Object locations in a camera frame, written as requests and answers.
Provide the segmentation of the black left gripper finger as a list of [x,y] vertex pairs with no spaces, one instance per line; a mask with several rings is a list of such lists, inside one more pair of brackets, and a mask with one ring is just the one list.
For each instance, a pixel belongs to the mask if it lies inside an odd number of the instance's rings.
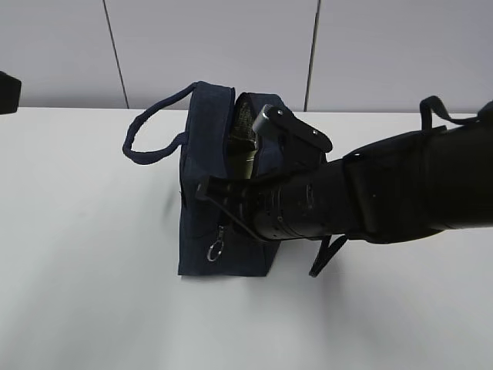
[[0,72],[0,114],[12,114],[18,110],[22,82],[7,74]]

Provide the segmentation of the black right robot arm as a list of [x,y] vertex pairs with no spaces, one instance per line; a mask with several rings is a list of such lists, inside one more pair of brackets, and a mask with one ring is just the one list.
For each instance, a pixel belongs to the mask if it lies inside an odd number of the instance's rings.
[[451,117],[431,96],[421,128],[362,146],[328,161],[330,139],[275,106],[254,132],[276,140],[280,169],[248,180],[205,177],[196,195],[261,241],[323,240],[342,235],[373,244],[430,237],[492,224],[492,107]]

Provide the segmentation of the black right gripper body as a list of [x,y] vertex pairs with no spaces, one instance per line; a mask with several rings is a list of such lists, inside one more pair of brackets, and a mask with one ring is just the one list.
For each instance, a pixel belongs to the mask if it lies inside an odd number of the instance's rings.
[[196,197],[259,241],[316,241],[338,234],[367,240],[370,234],[346,165],[339,159],[315,170],[248,180],[207,176]]

